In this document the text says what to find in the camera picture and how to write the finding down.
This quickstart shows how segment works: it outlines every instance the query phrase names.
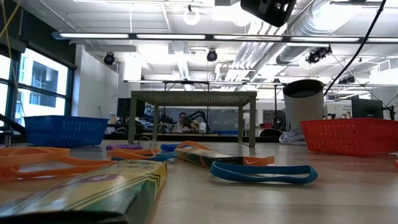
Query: table leg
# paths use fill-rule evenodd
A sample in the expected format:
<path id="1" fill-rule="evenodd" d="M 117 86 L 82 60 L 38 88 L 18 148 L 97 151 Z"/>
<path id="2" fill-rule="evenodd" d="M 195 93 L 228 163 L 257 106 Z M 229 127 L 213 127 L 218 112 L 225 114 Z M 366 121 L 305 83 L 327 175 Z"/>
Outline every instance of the table leg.
<path id="1" fill-rule="evenodd" d="M 256 145 L 256 97 L 250 97 L 249 147 Z"/>
<path id="2" fill-rule="evenodd" d="M 157 139 L 157 124 L 159 123 L 159 105 L 155 104 L 155 115 L 154 115 L 154 132 L 152 135 L 152 141 L 156 141 Z"/>
<path id="3" fill-rule="evenodd" d="M 129 144 L 134 144 L 134 136 L 136 135 L 136 108 L 137 108 L 137 97 L 131 96 L 129 139 L 128 139 Z"/>
<path id="4" fill-rule="evenodd" d="M 239 105 L 238 109 L 238 142 L 243 140 L 243 106 Z"/>

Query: window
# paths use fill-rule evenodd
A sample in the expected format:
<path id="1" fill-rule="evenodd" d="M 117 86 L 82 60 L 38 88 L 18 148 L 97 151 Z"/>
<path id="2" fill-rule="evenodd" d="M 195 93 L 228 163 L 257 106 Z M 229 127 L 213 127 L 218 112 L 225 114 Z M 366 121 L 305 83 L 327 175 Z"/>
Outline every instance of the window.
<path id="1" fill-rule="evenodd" d="M 19 83 L 65 95 L 67 78 L 66 66 L 29 49 L 21 55 Z"/>
<path id="2" fill-rule="evenodd" d="M 3 45 L 0 49 L 8 52 Z M 12 52 L 11 58 L 0 55 L 1 114 L 23 126 L 26 116 L 70 114 L 72 91 L 67 88 L 71 87 L 73 73 L 68 67 L 30 49 L 23 54 Z"/>
<path id="3" fill-rule="evenodd" d="M 15 121 L 24 126 L 25 116 L 64 115 L 65 99 L 37 93 L 30 90 L 19 90 Z"/>
<path id="4" fill-rule="evenodd" d="M 0 78 L 8 79 L 10 76 L 11 59 L 0 55 Z"/>
<path id="5" fill-rule="evenodd" d="M 8 86 L 5 84 L 0 84 L 0 113 L 3 115 L 6 114 L 7 91 Z"/>
<path id="6" fill-rule="evenodd" d="M 33 50 L 21 54 L 15 121 L 23 117 L 64 115 L 68 68 Z"/>

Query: basket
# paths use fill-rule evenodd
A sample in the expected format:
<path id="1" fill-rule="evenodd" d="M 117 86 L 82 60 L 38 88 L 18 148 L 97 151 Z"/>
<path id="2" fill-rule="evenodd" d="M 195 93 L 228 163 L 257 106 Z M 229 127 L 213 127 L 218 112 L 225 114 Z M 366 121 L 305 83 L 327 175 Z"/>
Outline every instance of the basket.
<path id="1" fill-rule="evenodd" d="M 75 116 L 25 117 L 27 142 L 38 146 L 77 147 L 101 144 L 108 119 Z"/>
<path id="2" fill-rule="evenodd" d="M 310 151 L 370 156 L 398 150 L 398 121 L 376 118 L 301 121 Z"/>

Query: box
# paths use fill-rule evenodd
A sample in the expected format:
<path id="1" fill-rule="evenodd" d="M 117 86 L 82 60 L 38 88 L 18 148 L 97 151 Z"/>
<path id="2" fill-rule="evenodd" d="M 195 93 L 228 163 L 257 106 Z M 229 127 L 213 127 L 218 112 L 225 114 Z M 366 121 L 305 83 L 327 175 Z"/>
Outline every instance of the box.
<path id="1" fill-rule="evenodd" d="M 206 168 L 210 168 L 213 162 L 243 165 L 243 157 L 241 156 L 232 156 L 196 147 L 185 147 L 175 150 L 178 153 L 179 159 L 192 162 Z"/>
<path id="2" fill-rule="evenodd" d="M 0 207 L 0 223 L 145 223 L 167 171 L 123 160 Z"/>

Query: red plastic basket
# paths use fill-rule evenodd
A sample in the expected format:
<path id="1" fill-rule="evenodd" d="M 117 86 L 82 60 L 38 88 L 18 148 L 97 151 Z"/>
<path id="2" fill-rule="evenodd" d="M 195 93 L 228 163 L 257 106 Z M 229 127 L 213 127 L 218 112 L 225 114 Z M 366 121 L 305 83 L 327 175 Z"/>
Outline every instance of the red plastic basket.
<path id="1" fill-rule="evenodd" d="M 398 121 L 376 118 L 301 121 L 310 151 L 370 156 L 398 150 Z"/>

